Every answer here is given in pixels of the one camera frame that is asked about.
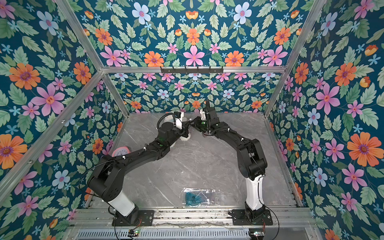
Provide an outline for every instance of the metal grate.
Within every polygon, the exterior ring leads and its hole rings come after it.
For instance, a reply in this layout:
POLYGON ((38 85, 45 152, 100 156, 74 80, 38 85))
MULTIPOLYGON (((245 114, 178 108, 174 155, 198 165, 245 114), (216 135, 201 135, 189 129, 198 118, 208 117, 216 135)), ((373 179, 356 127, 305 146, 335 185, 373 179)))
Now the metal grate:
MULTIPOLYGON (((119 239, 130 239, 129 229, 116 229, 119 239)), ((135 239, 249 239, 248 229, 142 229, 135 239)), ((114 229, 80 230, 76 239, 116 239, 114 229)))

